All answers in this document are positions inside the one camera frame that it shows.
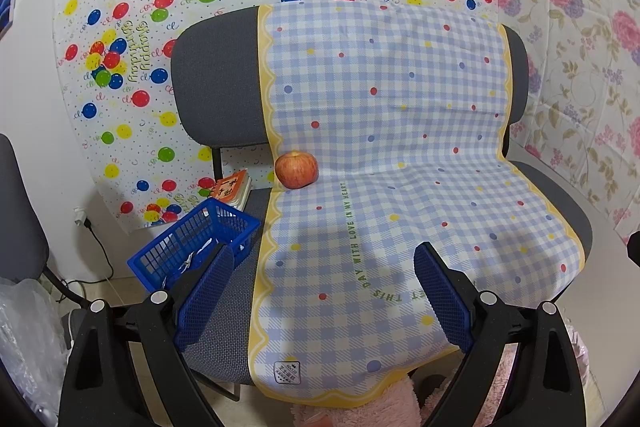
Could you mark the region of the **orange small book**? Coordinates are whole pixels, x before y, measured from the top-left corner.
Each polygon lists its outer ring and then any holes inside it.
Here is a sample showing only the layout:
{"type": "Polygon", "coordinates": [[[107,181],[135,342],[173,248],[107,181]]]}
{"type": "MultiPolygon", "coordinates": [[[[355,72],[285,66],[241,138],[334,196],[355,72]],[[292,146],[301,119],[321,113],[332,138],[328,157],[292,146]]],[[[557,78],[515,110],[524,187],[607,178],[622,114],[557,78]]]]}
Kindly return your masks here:
{"type": "Polygon", "coordinates": [[[237,210],[243,210],[252,189],[252,178],[246,169],[219,180],[209,196],[237,210]]]}

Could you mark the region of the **red apple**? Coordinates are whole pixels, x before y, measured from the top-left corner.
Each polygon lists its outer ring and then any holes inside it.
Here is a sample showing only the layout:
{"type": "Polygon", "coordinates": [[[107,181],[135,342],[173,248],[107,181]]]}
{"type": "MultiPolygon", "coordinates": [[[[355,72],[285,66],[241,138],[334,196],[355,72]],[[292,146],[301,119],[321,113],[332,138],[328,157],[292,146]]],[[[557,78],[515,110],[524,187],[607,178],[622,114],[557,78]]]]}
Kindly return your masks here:
{"type": "Polygon", "coordinates": [[[319,166],[311,154],[292,150],[276,160],[274,172],[283,186],[298,190],[317,181],[319,166]]]}

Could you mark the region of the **clear plastic bag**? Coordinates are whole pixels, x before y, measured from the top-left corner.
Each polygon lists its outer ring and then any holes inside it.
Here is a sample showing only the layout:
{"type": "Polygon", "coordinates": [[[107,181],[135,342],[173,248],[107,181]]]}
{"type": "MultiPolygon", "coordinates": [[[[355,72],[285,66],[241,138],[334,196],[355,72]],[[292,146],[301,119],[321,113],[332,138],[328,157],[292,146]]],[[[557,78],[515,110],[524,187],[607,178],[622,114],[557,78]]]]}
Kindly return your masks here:
{"type": "Polygon", "coordinates": [[[50,294],[35,280],[1,281],[1,360],[28,409],[58,425],[70,349],[50,294]]]}

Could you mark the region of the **blue plastic basket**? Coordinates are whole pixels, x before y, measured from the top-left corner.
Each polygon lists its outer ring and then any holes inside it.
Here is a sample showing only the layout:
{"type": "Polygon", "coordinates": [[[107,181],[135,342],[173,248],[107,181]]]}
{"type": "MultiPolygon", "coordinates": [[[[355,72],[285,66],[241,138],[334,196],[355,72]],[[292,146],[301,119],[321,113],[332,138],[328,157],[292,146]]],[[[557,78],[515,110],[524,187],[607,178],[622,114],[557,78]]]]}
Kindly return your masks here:
{"type": "Polygon", "coordinates": [[[237,268],[252,249],[258,219],[217,199],[206,199],[134,254],[127,265],[150,292],[169,289],[199,268],[216,245],[227,245],[237,268]]]}

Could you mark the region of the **floral pattern sheet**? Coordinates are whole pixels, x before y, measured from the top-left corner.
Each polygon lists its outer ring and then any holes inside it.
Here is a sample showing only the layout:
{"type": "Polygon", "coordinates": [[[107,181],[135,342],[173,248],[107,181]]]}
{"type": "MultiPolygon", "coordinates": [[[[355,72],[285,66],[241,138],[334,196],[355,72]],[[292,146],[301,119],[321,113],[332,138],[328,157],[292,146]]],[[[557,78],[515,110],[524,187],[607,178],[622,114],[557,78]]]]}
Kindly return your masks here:
{"type": "Polygon", "coordinates": [[[499,0],[499,9],[528,54],[513,140],[626,241],[639,228],[639,0],[499,0]]]}

